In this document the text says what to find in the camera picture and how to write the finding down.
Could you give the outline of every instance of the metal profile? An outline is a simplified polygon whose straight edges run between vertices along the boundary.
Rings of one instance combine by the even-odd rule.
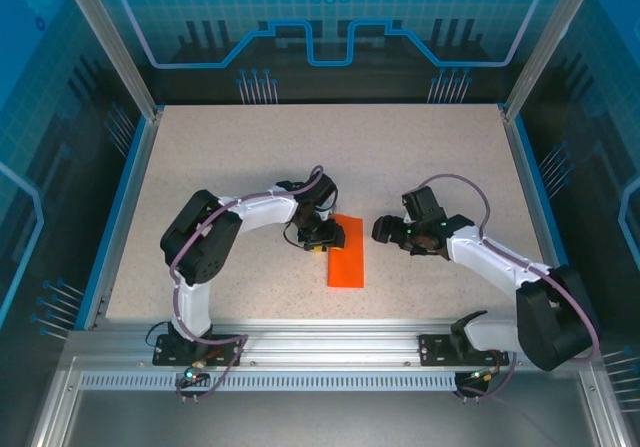
[[[31,447],[64,445],[78,397],[80,376],[81,372],[73,369],[56,372],[36,426]]]
[[[520,112],[583,0],[560,0],[505,103],[507,119]]]
[[[117,269],[120,265],[124,245],[131,226],[131,220],[135,212],[135,206],[138,201],[138,196],[140,195],[140,189],[142,188],[144,174],[147,170],[149,158],[151,157],[151,150],[156,134],[158,133],[161,114],[161,111],[158,112],[158,117],[155,121],[147,119],[140,134],[140,143],[137,148],[135,146],[133,147],[134,150],[132,152],[135,157],[128,179],[123,178],[127,184],[122,197],[120,211],[115,221],[113,234],[109,239],[104,262],[98,274],[95,292],[93,292],[90,297],[87,296],[84,299],[84,302],[89,304],[88,313],[87,315],[83,315],[82,319],[78,319],[76,324],[77,329],[89,329],[94,325],[102,298],[108,295],[110,289],[113,288]]]
[[[206,391],[221,372],[185,391]],[[85,372],[81,390],[173,391],[172,372]],[[453,392],[454,372],[232,372],[221,392]]]
[[[507,141],[511,147],[513,153],[513,160],[516,165],[516,171],[520,178],[520,184],[522,185],[522,191],[524,192],[524,198],[529,208],[529,215],[531,216],[531,223],[533,229],[538,238],[538,245],[542,258],[545,262],[551,265],[560,265],[562,262],[556,252],[553,238],[551,235],[551,229],[544,215],[544,209],[540,201],[540,195],[536,189],[535,180],[533,178],[533,171],[531,165],[527,161],[527,155],[525,152],[522,138],[518,133],[518,128],[515,124],[515,117],[513,119],[504,119],[504,128],[507,134]]]
[[[600,445],[606,447],[638,445],[638,439],[631,437],[625,425],[604,364],[591,363],[580,371],[580,380]]]
[[[154,120],[156,103],[101,0],[75,0],[96,34],[100,45],[113,63],[140,113]]]

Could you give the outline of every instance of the blue wall panel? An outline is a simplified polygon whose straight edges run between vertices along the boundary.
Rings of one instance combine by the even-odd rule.
[[[0,443],[17,446],[76,315],[43,284],[82,297],[140,113],[73,0],[0,7]]]
[[[161,103],[501,101],[557,1],[103,0]]]

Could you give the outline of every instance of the speckled tabletop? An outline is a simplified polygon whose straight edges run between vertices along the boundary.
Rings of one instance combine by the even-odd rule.
[[[169,318],[172,281],[159,242],[191,195],[263,191],[305,180],[315,164],[340,189],[337,211],[365,235],[426,177],[476,181],[492,205],[487,234],[534,260],[541,255],[495,105],[172,106],[162,117],[107,310],[113,321]],[[434,192],[448,215],[479,222],[482,202],[456,181]],[[365,239],[364,289],[327,287],[326,254],[295,249],[281,225],[237,238],[213,280],[211,314],[231,319],[435,319],[478,309],[508,316],[507,297],[440,257],[410,257]]]

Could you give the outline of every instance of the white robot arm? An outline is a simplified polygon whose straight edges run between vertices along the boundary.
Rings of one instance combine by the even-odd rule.
[[[472,313],[452,325],[449,341],[459,360],[478,351],[523,352],[542,370],[553,370],[592,346],[595,315],[580,277],[567,266],[535,263],[484,236],[461,215],[447,217],[432,190],[421,187],[402,196],[405,218],[380,217],[374,240],[392,242],[411,255],[440,255],[476,272],[516,305],[516,320]],[[570,292],[571,303],[548,282]]]
[[[179,257],[174,275],[179,281],[180,315],[173,316],[170,334],[186,343],[211,334],[211,279],[224,266],[238,235],[269,224],[291,223],[298,228],[298,241],[307,251],[344,246],[344,232],[331,218],[337,187],[324,173],[316,175],[320,178],[312,175],[306,183],[279,182],[265,194],[244,198],[217,198],[206,190],[191,197],[160,242],[168,266]],[[206,219],[225,205],[231,207],[183,251]]]

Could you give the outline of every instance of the purple cable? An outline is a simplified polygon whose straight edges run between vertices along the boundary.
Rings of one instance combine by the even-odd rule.
[[[513,377],[513,373],[516,371],[517,360],[518,360],[518,354],[513,352],[513,357],[511,358],[511,365],[509,366],[509,372],[507,373],[507,377],[505,377],[504,381],[498,387],[496,387],[495,390],[489,392],[488,394],[483,393],[482,394],[483,398],[490,399],[491,397],[494,397],[497,393],[499,393],[502,389],[505,388],[505,386],[511,381],[511,378]]]
[[[175,282],[175,287],[173,289],[173,313],[174,313],[174,315],[176,317],[176,321],[178,322],[178,325],[180,326],[182,331],[187,335],[187,337],[189,337],[191,340],[193,340],[195,342],[198,342],[198,343],[201,343],[201,344],[206,344],[206,345],[226,345],[226,344],[231,344],[231,343],[234,343],[234,342],[240,342],[240,344],[238,346],[238,351],[235,353],[235,355],[233,356],[233,358],[229,362],[229,365],[227,366],[225,371],[222,373],[222,375],[220,376],[218,381],[213,385],[213,387],[211,387],[211,389],[209,389],[204,394],[199,395],[199,396],[194,396],[194,400],[197,400],[200,397],[207,397],[207,396],[211,395],[220,386],[220,384],[222,384],[224,379],[229,374],[229,371],[231,370],[231,367],[233,366],[233,364],[236,363],[236,361],[240,357],[240,354],[242,353],[244,345],[247,342],[248,336],[247,335],[237,335],[235,337],[230,337],[230,338],[224,339],[224,340],[209,340],[209,339],[203,339],[202,337],[198,337],[196,334],[191,332],[189,330],[189,328],[186,326],[186,324],[182,321],[182,316],[180,315],[180,277],[178,277],[178,274],[176,273],[176,267],[178,266],[178,264],[180,263],[182,258],[185,256],[187,251],[191,248],[191,246],[193,246],[193,244],[198,239],[198,237],[200,237],[200,235],[202,235],[202,232],[204,232],[204,230],[209,225],[211,225],[211,223],[215,219],[217,219],[220,215],[222,215],[227,210],[231,209],[232,207],[238,205],[241,202],[246,202],[247,200],[259,199],[259,198],[269,198],[269,197],[291,197],[291,196],[294,196],[294,195],[302,194],[302,193],[312,189],[313,187],[315,187],[315,185],[318,182],[320,182],[320,179],[322,177],[323,172],[324,172],[323,167],[321,165],[316,165],[311,170],[311,173],[309,174],[309,179],[311,179],[313,176],[315,176],[315,178],[311,182],[309,182],[307,185],[305,185],[304,187],[302,187],[302,188],[300,188],[298,190],[292,190],[290,192],[272,192],[272,191],[267,191],[267,192],[261,192],[261,193],[257,193],[257,194],[249,194],[249,195],[246,195],[246,196],[241,197],[239,199],[233,200],[233,201],[229,202],[228,204],[220,206],[219,209],[214,211],[211,215],[209,215],[209,217],[206,218],[206,220],[202,224],[200,224],[200,227],[198,227],[196,229],[196,231],[193,233],[193,235],[191,237],[189,237],[189,240],[187,240],[187,242],[184,244],[182,249],[180,249],[180,251],[178,252],[176,257],[173,259],[173,262],[171,262],[171,266],[169,267],[169,275],[171,275],[171,278],[173,278],[173,280]],[[182,381],[182,379],[178,380],[178,383],[176,384],[176,394],[182,396],[183,394],[182,394],[182,391],[180,389],[180,382],[181,381]]]
[[[482,239],[482,243],[486,245],[489,250],[498,254],[500,257],[513,262],[514,264],[518,265],[519,267],[522,267],[523,269],[528,269],[529,271],[533,272],[534,274],[536,274],[537,276],[539,276],[540,278],[548,282],[551,285],[551,287],[553,287],[555,290],[558,291],[558,293],[569,303],[569,305],[571,305],[573,310],[575,310],[576,314],[578,314],[578,317],[580,317],[580,320],[582,321],[585,328],[589,332],[589,337],[591,338],[591,353],[586,357],[575,357],[573,360],[575,362],[591,362],[592,360],[596,359],[598,355],[600,355],[600,340],[598,339],[598,334],[596,333],[596,329],[593,327],[593,324],[591,323],[591,320],[589,320],[589,317],[587,316],[585,311],[582,310],[582,307],[580,307],[580,304],[576,302],[576,300],[571,296],[571,294],[569,294],[569,292],[567,292],[567,290],[564,287],[562,287],[558,282],[556,282],[553,278],[551,278],[551,276],[549,276],[545,272],[542,272],[536,267],[529,265],[526,262],[523,262],[522,260],[512,256],[508,252],[503,251],[502,249],[493,245],[491,242],[489,242],[485,238],[484,228],[487,225],[487,222],[489,222],[489,217],[491,216],[491,206],[489,205],[489,199],[487,199],[487,196],[485,195],[485,193],[482,191],[480,187],[478,187],[478,185],[475,182],[458,174],[437,174],[429,177],[427,180],[422,182],[418,188],[424,187],[432,180],[441,179],[441,178],[451,178],[451,179],[460,180],[465,184],[470,185],[480,195],[485,207],[484,219],[482,219],[482,222],[478,227],[478,231],[480,234],[480,238]]]
[[[231,371],[231,367],[233,367],[233,364],[235,364],[236,361],[240,358],[240,354],[242,353],[242,350],[244,349],[244,344],[246,344],[246,343],[247,343],[247,336],[245,335],[244,336],[244,340],[242,340],[240,342],[240,345],[238,346],[238,351],[235,354],[233,354],[233,357],[231,358],[231,361],[229,362],[229,365],[227,365],[227,367],[224,369],[224,372],[222,372],[222,375],[220,376],[220,378],[206,392],[204,392],[204,393],[202,393],[200,395],[194,395],[193,396],[194,402],[197,402],[198,399],[204,399],[206,397],[209,397],[216,390],[218,390],[218,387],[220,387],[222,385],[222,383],[224,382],[224,379],[226,379],[227,375],[229,375],[229,372]],[[180,384],[182,383],[183,380],[184,380],[184,377],[181,377],[176,382],[176,394],[179,395],[180,397],[186,398],[186,396],[182,392],[182,389],[180,388]]]

